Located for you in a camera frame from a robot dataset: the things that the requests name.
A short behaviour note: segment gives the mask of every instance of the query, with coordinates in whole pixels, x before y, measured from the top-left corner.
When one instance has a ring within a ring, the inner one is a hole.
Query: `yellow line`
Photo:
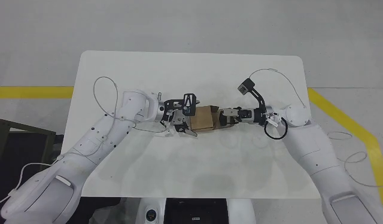
[[[73,89],[74,87],[0,87],[0,98],[72,98]],[[376,137],[314,89],[309,88],[308,95],[312,103],[364,142],[376,184],[383,185],[383,157]],[[379,188],[379,195],[383,203],[383,188]]]
[[[0,87],[0,98],[72,98],[73,87]]]
[[[352,118],[347,116],[342,110],[334,106],[331,102],[323,98],[314,89],[308,89],[310,101],[322,109],[327,115],[332,117],[360,141],[364,142],[367,149],[367,154],[371,162],[373,175],[375,176],[376,185],[383,185],[383,157],[378,143],[378,139],[372,135],[364,127],[355,122]],[[379,188],[379,195],[383,203],[383,188]]]

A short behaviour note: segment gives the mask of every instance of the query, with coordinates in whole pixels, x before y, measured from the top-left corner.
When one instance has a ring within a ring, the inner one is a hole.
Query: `white cord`
[[[57,162],[57,160],[54,161],[52,164],[42,164],[42,163],[39,163],[39,162],[31,162],[31,163],[29,163],[29,164],[24,165],[23,168],[22,168],[22,171],[20,172],[20,178],[19,178],[19,182],[18,182],[17,186],[16,186],[14,189],[12,189],[11,192],[9,192],[8,196],[5,197],[3,200],[1,200],[0,203],[4,202],[4,201],[7,200],[8,198],[10,198],[10,197],[11,197],[10,193],[15,192],[15,191],[20,187],[20,185],[21,185],[21,183],[22,183],[22,179],[23,179],[24,169],[25,169],[26,167],[28,167],[29,165],[44,165],[44,166],[48,166],[48,167],[50,167],[50,166],[52,166],[53,164],[55,164],[56,162]]]
[[[284,75],[283,73],[279,72],[277,69],[274,69],[274,68],[261,68],[261,69],[258,69],[258,70],[255,70],[254,72],[252,72],[252,73],[250,74],[249,78],[251,78],[251,76],[252,76],[253,74],[255,74],[256,72],[264,71],[264,70],[266,70],[266,71],[272,71],[272,72],[277,72],[278,74],[281,74],[283,77],[285,77],[285,78],[287,79],[287,81],[291,84],[291,86],[293,87],[295,94],[296,94],[297,97],[299,98],[299,101],[302,103],[302,105],[303,105],[304,107],[306,106],[306,105],[303,103],[302,99],[300,98],[300,96],[299,96],[297,90],[295,89],[294,84],[290,81],[290,79],[288,79],[288,77],[286,77],[286,75]]]
[[[114,104],[114,112],[113,112],[113,115],[109,114],[109,113],[108,113],[108,112],[101,106],[100,102],[98,101],[98,99],[97,99],[97,97],[96,97],[96,83],[97,83],[98,80],[100,80],[100,79],[102,79],[102,78],[109,79],[109,80],[113,83],[114,88],[115,88],[115,104]],[[109,115],[110,117],[113,118],[112,125],[111,125],[111,127],[110,127],[110,129],[109,129],[109,131],[108,131],[108,133],[107,133],[107,136],[109,136],[110,132],[112,131],[112,129],[113,129],[113,127],[114,127],[115,120],[117,119],[117,118],[115,117],[116,112],[117,112],[117,104],[118,104],[118,88],[117,88],[117,84],[113,81],[113,79],[111,79],[111,78],[109,78],[109,77],[107,77],[107,76],[101,76],[101,77],[98,77],[98,78],[95,80],[95,82],[93,83],[93,97],[95,98],[95,101],[97,102],[98,107],[100,107],[101,110],[104,111],[105,114],[107,114],[107,115]],[[65,153],[65,155],[67,155],[67,154],[74,154],[74,155],[84,156],[84,157],[91,156],[91,155],[95,154],[95,153],[100,149],[100,147],[101,147],[103,144],[104,144],[104,142],[101,142],[100,145],[97,146],[97,149],[94,150],[93,152],[89,153],[89,154],[81,154],[81,153],[75,153],[75,152],[67,152],[67,153]]]
[[[144,132],[154,132],[155,134],[161,134],[161,133],[163,133],[163,132],[166,132],[166,131],[170,131],[169,130],[169,127],[170,127],[170,116],[172,115],[172,113],[174,113],[176,110],[172,110],[170,113],[167,113],[167,115],[168,115],[168,121],[167,121],[167,123],[168,123],[168,125],[165,125],[165,130],[162,130],[162,131],[152,131],[152,130],[146,130],[146,129],[139,129],[139,128],[136,128],[136,127],[133,127],[134,129],[136,129],[136,130],[139,130],[139,131],[144,131]]]
[[[101,106],[101,104],[100,104],[100,102],[98,101],[97,96],[96,96],[96,83],[97,83],[98,80],[100,80],[100,79],[102,79],[102,78],[109,79],[109,80],[113,83],[113,85],[114,85],[114,87],[115,87],[115,96],[116,96],[116,98],[115,98],[115,104],[114,104],[114,112],[113,112],[112,114],[108,113],[108,112]],[[116,113],[117,113],[117,104],[118,104],[118,87],[117,87],[117,84],[113,81],[113,79],[111,79],[111,78],[109,78],[109,77],[107,77],[107,76],[101,76],[101,77],[98,77],[98,78],[95,80],[94,84],[93,84],[93,97],[95,98],[95,101],[96,101],[98,107],[99,107],[99,108],[100,108],[106,115],[108,115],[108,116],[110,116],[110,117],[113,118],[113,123],[112,123],[112,125],[111,125],[111,127],[110,127],[110,129],[109,129],[109,131],[108,131],[108,133],[107,133],[107,135],[106,135],[106,136],[109,136],[110,132],[112,131],[112,129],[113,129],[113,127],[114,127],[115,120],[116,120],[116,119],[119,119],[119,118],[116,117]],[[171,115],[174,111],[172,111],[172,112],[169,114],[168,123],[169,123],[170,115]],[[162,130],[162,131],[151,131],[151,130],[139,129],[139,128],[136,128],[137,123],[136,123],[134,120],[124,119],[124,121],[130,121],[130,122],[132,122],[132,123],[134,124],[134,126],[133,126],[132,128],[134,128],[134,129],[136,129],[136,130],[139,130],[139,131],[153,132],[153,133],[160,134],[160,133],[162,133],[162,132],[166,132],[166,131],[168,130],[168,127],[167,127],[167,126],[165,127],[165,130]],[[79,156],[84,156],[84,157],[91,156],[91,155],[95,154],[95,153],[101,148],[101,146],[102,146],[103,144],[104,144],[104,142],[101,142],[100,145],[97,146],[96,150],[94,150],[93,152],[91,152],[91,153],[89,153],[89,154],[86,154],[86,155],[81,154],[81,153],[75,153],[75,152],[67,152],[67,153],[65,153],[65,155],[67,155],[67,154],[74,154],[74,155],[79,155]]]
[[[6,198],[4,198],[3,200],[0,201],[0,203],[4,202],[5,200],[7,200],[8,198],[10,198],[11,196],[7,196]]]
[[[345,137],[345,138],[333,138],[333,137],[330,137],[330,136],[329,136],[329,134],[336,134],[336,133],[338,133],[338,134],[345,134],[345,135],[347,135],[348,137]],[[332,139],[332,140],[348,140],[348,139],[350,139],[350,138],[353,137],[352,134],[349,134],[349,133],[347,133],[347,132],[341,132],[341,131],[331,131],[331,132],[328,132],[328,133],[327,133],[327,136],[329,137],[329,139]],[[353,156],[355,156],[355,155],[357,155],[357,154],[359,154],[359,153],[363,153],[363,154],[364,154],[364,156],[363,156],[361,159],[358,159],[358,160],[356,160],[356,161],[348,161],[350,158],[352,158]],[[346,158],[346,160],[344,160],[344,161],[343,161],[342,159],[339,159],[338,157],[337,157],[337,159],[338,159],[339,161],[341,161],[341,162],[344,163],[344,164],[343,164],[343,167],[345,168],[346,173],[349,175],[349,177],[350,177],[354,182],[356,182],[356,183],[358,183],[358,184],[360,184],[360,185],[362,185],[362,186],[366,186],[366,187],[377,187],[377,188],[382,188],[383,186],[369,185],[369,184],[365,184],[365,183],[361,183],[360,181],[357,181],[357,180],[356,180],[356,179],[349,173],[349,171],[347,170],[346,164],[356,164],[356,163],[358,163],[358,162],[363,162],[364,160],[366,160],[367,157],[368,157],[368,155],[367,155],[366,152],[364,152],[364,151],[359,151],[359,152],[356,152],[356,153],[351,154],[351,155],[348,156],[348,158]]]

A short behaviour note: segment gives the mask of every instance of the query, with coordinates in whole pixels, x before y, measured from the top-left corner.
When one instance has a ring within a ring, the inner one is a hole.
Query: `white table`
[[[111,77],[120,96],[137,88],[162,92],[162,100],[195,93],[200,105],[257,107],[257,101],[250,94],[242,96],[237,87],[260,68],[283,72],[309,107],[303,64],[297,56],[86,51],[78,67],[62,150],[69,150],[103,115],[92,94],[99,76]],[[299,103],[279,74],[262,71],[252,79],[266,104],[280,108]],[[112,110],[112,84],[100,80],[96,93],[101,104]],[[139,127],[162,128],[158,123]],[[197,138],[174,129],[171,133],[173,137],[164,137],[133,130],[91,174],[83,196],[319,198],[283,143],[269,139],[260,126],[243,123],[199,133]]]

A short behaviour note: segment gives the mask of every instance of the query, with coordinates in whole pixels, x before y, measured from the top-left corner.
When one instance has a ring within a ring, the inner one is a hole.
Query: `brown cardboard box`
[[[213,130],[218,120],[217,111],[216,106],[197,107],[196,115],[190,117],[190,129],[195,132]]]

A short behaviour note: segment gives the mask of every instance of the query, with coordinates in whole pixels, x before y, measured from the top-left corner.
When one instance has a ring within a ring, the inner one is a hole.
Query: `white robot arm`
[[[277,127],[289,154],[310,175],[322,199],[322,211],[329,224],[383,224],[383,207],[374,198],[361,193],[339,166],[333,146],[321,127],[310,119],[304,105],[289,105],[282,110],[265,106],[262,96],[248,78],[238,90],[251,93],[259,108],[223,110],[221,125],[246,122]]]
[[[283,125],[277,129],[284,133]],[[317,187],[327,223],[383,224],[382,205],[350,183],[330,139],[317,123],[309,120],[304,126],[289,127],[283,142]]]
[[[146,102],[149,102],[147,113]],[[88,176],[136,123],[161,121],[164,108],[143,91],[125,92],[114,117],[105,114],[67,153],[10,193],[1,210],[6,223],[66,223],[80,201]]]

